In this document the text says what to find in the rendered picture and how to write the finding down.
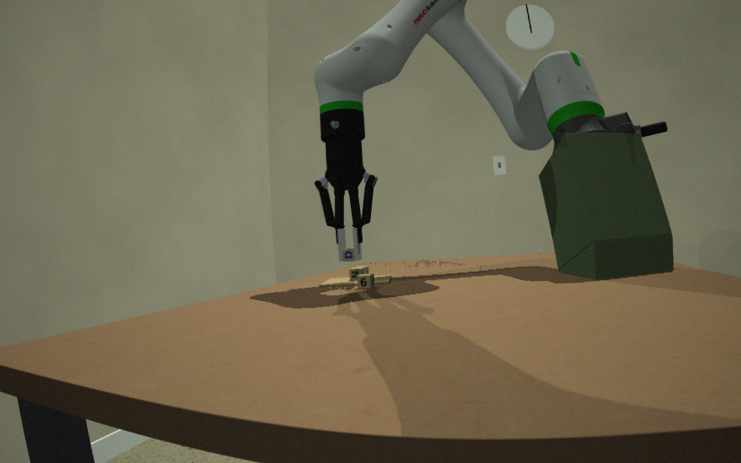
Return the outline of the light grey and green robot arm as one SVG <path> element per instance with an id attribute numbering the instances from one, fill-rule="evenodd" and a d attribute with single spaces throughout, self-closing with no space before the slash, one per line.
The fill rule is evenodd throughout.
<path id="1" fill-rule="evenodd" d="M 321 141 L 365 138 L 363 93 L 393 80 L 425 34 L 466 71 L 520 148 L 541 149 L 554 138 L 555 150 L 565 133 L 640 133 L 642 138 L 667 132 L 665 122 L 641 127 L 627 112 L 605 117 L 584 59 L 571 51 L 542 58 L 526 85 L 472 25 L 466 3 L 400 0 L 348 46 L 325 57 L 314 76 Z"/>

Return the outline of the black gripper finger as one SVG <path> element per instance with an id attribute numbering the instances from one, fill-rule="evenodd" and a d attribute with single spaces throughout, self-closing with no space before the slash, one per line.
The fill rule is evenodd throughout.
<path id="1" fill-rule="evenodd" d="M 335 195 L 335 217 L 333 214 L 331 200 L 328 192 L 328 180 L 323 177 L 315 182 L 316 188 L 319 190 L 322 208 L 326 219 L 326 224 L 336 229 L 337 245 L 339 252 L 339 262 L 343 261 L 342 249 L 346 248 L 346 234 L 344 226 L 344 195 L 345 191 L 341 191 L 341 176 L 334 174 L 334 195 Z"/>
<path id="2" fill-rule="evenodd" d="M 373 187 L 375 186 L 378 178 L 372 174 L 364 172 L 364 197 L 363 197 L 363 213 L 361 218 L 361 211 L 358 199 L 358 187 L 354 189 L 352 173 L 346 173 L 347 189 L 350 197 L 350 204 L 352 210 L 352 223 L 353 223 L 353 245 L 354 245 L 354 257 L 355 261 L 362 260 L 362 247 L 363 242 L 362 227 L 370 222 L 371 210 L 373 203 Z"/>

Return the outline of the tan mat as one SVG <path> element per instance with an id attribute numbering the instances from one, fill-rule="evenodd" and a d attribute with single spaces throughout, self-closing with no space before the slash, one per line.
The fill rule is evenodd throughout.
<path id="1" fill-rule="evenodd" d="M 375 284 L 389 284 L 391 275 L 374 276 Z M 328 285 L 325 285 L 328 284 Z M 357 281 L 350 281 L 350 278 L 330 278 L 324 283 L 319 285 L 320 287 L 339 287 L 339 286 L 356 286 Z"/>

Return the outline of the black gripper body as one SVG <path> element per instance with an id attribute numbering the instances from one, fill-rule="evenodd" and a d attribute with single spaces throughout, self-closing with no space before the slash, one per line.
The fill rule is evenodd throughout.
<path id="1" fill-rule="evenodd" d="M 354 137 L 332 138 L 326 140 L 325 177 L 334 188 L 334 174 L 341 176 L 341 191 L 347 190 L 346 173 L 352 173 L 354 189 L 363 180 L 362 139 Z"/>

